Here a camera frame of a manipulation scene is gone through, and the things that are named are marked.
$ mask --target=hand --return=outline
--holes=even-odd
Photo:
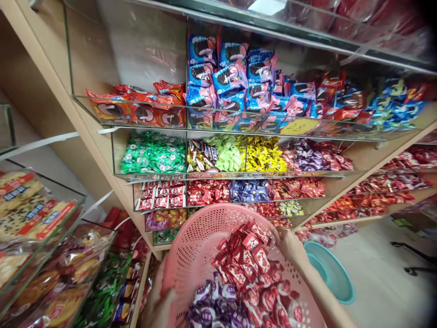
[[[281,226],[277,226],[271,232],[282,255],[298,270],[310,264],[304,245],[294,233]]]
[[[170,289],[167,294],[161,298],[161,288],[163,286],[164,267],[167,256],[164,257],[158,268],[153,287],[147,296],[147,302],[144,310],[143,328],[167,328],[168,319],[170,318],[170,306],[176,299],[176,292]]]

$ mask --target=price label 28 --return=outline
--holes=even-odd
[[[281,130],[281,134],[305,134],[319,125],[319,121],[309,118],[298,118]]]

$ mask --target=pink plastic basket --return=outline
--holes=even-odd
[[[170,314],[169,327],[187,327],[185,312],[197,289],[213,278],[215,268],[211,260],[217,255],[217,245],[231,235],[242,223],[255,219],[264,231],[273,225],[258,213],[236,204],[209,205],[194,213],[177,234],[167,258],[163,277],[163,292],[174,287],[178,295]],[[284,266],[283,276],[290,280],[292,289],[300,294],[304,316],[300,328],[324,327],[325,323],[314,299],[297,270],[284,259],[272,242],[267,247],[269,259],[279,260]]]

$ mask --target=black chair leg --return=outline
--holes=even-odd
[[[420,256],[424,260],[427,260],[428,262],[430,262],[432,264],[436,264],[437,263],[437,258],[432,257],[432,256],[428,256],[426,254],[423,254],[421,251],[418,251],[416,248],[413,248],[413,247],[411,247],[410,245],[408,245],[406,243],[398,243],[398,242],[392,241],[391,244],[394,247],[405,247],[405,248],[411,250],[413,253],[416,253],[418,256]]]
[[[406,273],[408,273],[410,276],[413,276],[413,277],[417,277],[417,271],[429,272],[429,273],[437,274],[437,270],[436,269],[421,268],[421,267],[414,267],[414,266],[404,268],[404,271]]]

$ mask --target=teal plastic basin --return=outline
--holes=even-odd
[[[342,304],[352,304],[356,299],[355,288],[340,261],[326,247],[315,241],[306,242],[304,248],[310,263],[337,300]]]

